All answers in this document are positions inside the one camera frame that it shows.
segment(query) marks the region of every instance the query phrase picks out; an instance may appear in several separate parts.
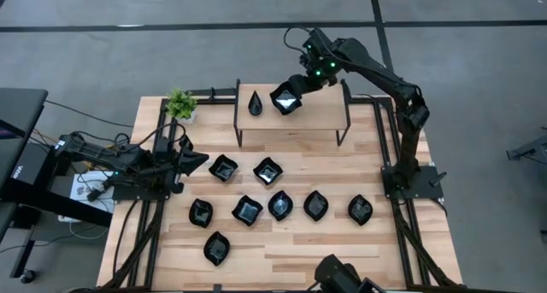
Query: desk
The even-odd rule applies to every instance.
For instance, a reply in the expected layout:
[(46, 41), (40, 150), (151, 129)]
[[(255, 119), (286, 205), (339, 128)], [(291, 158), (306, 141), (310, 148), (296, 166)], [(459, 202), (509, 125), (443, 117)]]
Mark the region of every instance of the desk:
[[(160, 97), (141, 98), (133, 142), (142, 140), (156, 129), (161, 103)], [(224, 290), (305, 290), (314, 283), (315, 267), (329, 254), (352, 263), (361, 277), (369, 277), (385, 289), (404, 288), (391, 203), (384, 197), (379, 170), (383, 160), (373, 107), (350, 105), (351, 132), (339, 147), (333, 144), (330, 132), (276, 130), (249, 132), (245, 145), (239, 148), (232, 130), (233, 110), (233, 105), (200, 105), (195, 123), (186, 126), (194, 149), (210, 153), (210, 159), (192, 176), (184, 177), (184, 192), (171, 196), (165, 204), (152, 289), (212, 290), (213, 284), (222, 284)], [(383, 109), (382, 115), (384, 128), (389, 133)], [(151, 149), (152, 144), (151, 138), (144, 148)], [(388, 145), (391, 159), (395, 160), (391, 136), (388, 136)], [(239, 165), (228, 184), (222, 184), (208, 171), (220, 154)], [(252, 168), (267, 156), (284, 170), (269, 189), (258, 182), (252, 172)], [(431, 161), (424, 134), (417, 156), (421, 162)], [(284, 190), (294, 202), (287, 219), (277, 222), (265, 209), (249, 228), (231, 215), (243, 194), (266, 207), (278, 190)], [(326, 216), (317, 223), (302, 208), (305, 197), (312, 190), (325, 196), (330, 206)], [(373, 204), (373, 217), (364, 226), (358, 226), (347, 215), (347, 206), (357, 194)], [(215, 216), (207, 229), (196, 227), (188, 220), (189, 207), (196, 198), (211, 202), (215, 208)], [(424, 246), (448, 277), (461, 282), (443, 210), (427, 199), (414, 202)], [(122, 202), (115, 207), (98, 285), (112, 277), (115, 247), (130, 205), (130, 202)], [(139, 205), (129, 217), (121, 241), (118, 268), (132, 250)], [(216, 230), (221, 231), (232, 245), (229, 256), (219, 267), (203, 257), (203, 246)], [(414, 280), (418, 284), (419, 268), (410, 246), (409, 254)], [(147, 257), (145, 250), (141, 255), (137, 284), (143, 283)]]

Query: green plant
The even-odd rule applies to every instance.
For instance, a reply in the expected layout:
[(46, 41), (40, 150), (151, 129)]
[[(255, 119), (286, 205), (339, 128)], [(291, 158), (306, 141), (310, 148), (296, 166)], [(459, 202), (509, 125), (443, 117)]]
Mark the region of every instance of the green plant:
[(168, 114), (174, 118), (189, 119), (191, 112), (197, 107), (197, 99), (191, 96), (191, 92), (175, 88), (169, 94), (167, 105)]

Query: gray floor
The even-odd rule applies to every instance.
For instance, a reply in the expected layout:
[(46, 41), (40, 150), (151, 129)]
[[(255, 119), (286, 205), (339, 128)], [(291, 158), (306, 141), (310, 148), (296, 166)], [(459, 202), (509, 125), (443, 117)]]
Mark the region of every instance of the gray floor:
[[(385, 21), (547, 19), (547, 0), (380, 0)], [(236, 21), (370, 21), (369, 0), (7, 0), (0, 26), (118, 25)], [(284, 30), (0, 33), (0, 86), (45, 88), (49, 99), (132, 123), (141, 96), (275, 83), (301, 72)], [(373, 28), (326, 29), (361, 40), (380, 59)], [(443, 181), (462, 276), (476, 288), (547, 291), (547, 167), (507, 161), (505, 150), (544, 131), (547, 27), (389, 28), (394, 68), (420, 85), (432, 116), (426, 134)], [(305, 35), (294, 32), (293, 44)], [(379, 93), (347, 75), (354, 92)], [(121, 130), (47, 106), (38, 129), (51, 136)], [(21, 242), (11, 231), (0, 249)], [(34, 284), (0, 290), (60, 292), (94, 285), (102, 248), (51, 245), (33, 252)]]

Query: wooden shelf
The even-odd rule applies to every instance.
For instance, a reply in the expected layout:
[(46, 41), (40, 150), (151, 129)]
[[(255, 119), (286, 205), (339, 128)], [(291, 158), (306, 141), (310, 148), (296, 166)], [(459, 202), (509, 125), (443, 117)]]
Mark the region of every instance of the wooden shelf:
[[(239, 130), (344, 130), (346, 119), (344, 90), (341, 84), (326, 86), (320, 91), (305, 94), (303, 106), (288, 115), (282, 115), (272, 104), (270, 92), (279, 85), (241, 84), (238, 96)], [(262, 101), (262, 113), (249, 113), (249, 100), (256, 91)]]

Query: small black dish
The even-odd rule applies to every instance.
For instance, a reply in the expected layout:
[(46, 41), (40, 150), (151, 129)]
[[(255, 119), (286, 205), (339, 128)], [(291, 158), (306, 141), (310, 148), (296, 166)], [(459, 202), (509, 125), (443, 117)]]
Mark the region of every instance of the small black dish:
[(252, 226), (262, 209), (263, 207), (260, 203), (245, 195), (239, 199), (238, 205), (232, 211), (232, 215), (237, 220), (243, 221), (247, 226)]
[(304, 201), (304, 211), (306, 212), (312, 220), (320, 220), (325, 216), (326, 211), (328, 210), (328, 201), (326, 198), (319, 193), (319, 191), (314, 190)]
[(262, 113), (262, 101), (258, 96), (258, 93), (253, 92), (252, 97), (249, 100), (249, 113), (252, 115), (259, 115)]
[(267, 157), (253, 169), (253, 173), (255, 173), (265, 185), (270, 185), (283, 173), (283, 169), (281, 169), (275, 161), (272, 161), (271, 158)]
[(348, 214), (359, 226), (363, 226), (373, 215), (373, 205), (363, 196), (357, 195), (351, 199)]
[(213, 166), (209, 168), (209, 172), (222, 182), (226, 182), (232, 177), (237, 168), (237, 162), (230, 160), (225, 155), (220, 155), (216, 158)]
[(277, 221), (281, 221), (291, 213), (292, 199), (280, 190), (268, 202), (268, 211)]
[(196, 199), (190, 207), (188, 215), (190, 222), (196, 226), (207, 228), (213, 219), (213, 205), (211, 203)]
[(276, 90), (270, 93), (270, 98), (272, 103), (277, 108), (282, 115), (290, 114), (295, 109), (302, 106), (300, 99), (297, 93), (293, 90), (292, 85), (286, 81), (281, 84)]
[(230, 252), (230, 242), (218, 231), (213, 233), (203, 247), (205, 258), (213, 262), (216, 267), (226, 259), (228, 252)]

